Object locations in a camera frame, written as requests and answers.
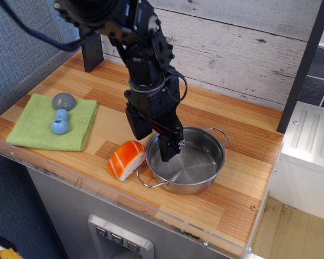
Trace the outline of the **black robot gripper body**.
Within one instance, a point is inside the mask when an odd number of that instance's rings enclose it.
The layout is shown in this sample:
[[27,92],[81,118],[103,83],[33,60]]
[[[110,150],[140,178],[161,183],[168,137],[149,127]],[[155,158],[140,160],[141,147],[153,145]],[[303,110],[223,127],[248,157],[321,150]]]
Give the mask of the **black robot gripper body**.
[[180,100],[179,78],[175,74],[161,77],[156,85],[139,85],[129,80],[124,92],[127,104],[133,105],[146,123],[159,134],[181,138],[183,127],[176,115]]

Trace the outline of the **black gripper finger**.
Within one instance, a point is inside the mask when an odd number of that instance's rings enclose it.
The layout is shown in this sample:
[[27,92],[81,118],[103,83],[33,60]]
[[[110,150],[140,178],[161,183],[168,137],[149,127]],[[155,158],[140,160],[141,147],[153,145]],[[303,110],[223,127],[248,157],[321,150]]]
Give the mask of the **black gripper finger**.
[[168,162],[175,155],[179,154],[182,147],[185,145],[183,137],[178,138],[171,134],[161,134],[158,136],[158,144],[160,149],[161,160]]
[[126,104],[126,116],[133,135],[137,140],[141,140],[152,133],[152,128],[133,105]]

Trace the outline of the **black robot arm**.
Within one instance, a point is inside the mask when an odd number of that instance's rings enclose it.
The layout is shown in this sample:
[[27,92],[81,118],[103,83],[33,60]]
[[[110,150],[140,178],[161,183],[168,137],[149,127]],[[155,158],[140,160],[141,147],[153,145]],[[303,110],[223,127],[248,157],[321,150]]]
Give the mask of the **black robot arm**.
[[179,154],[185,140],[176,109],[183,77],[170,62],[173,45],[148,1],[55,1],[66,22],[108,36],[129,71],[126,116],[140,140],[156,131],[161,159]]

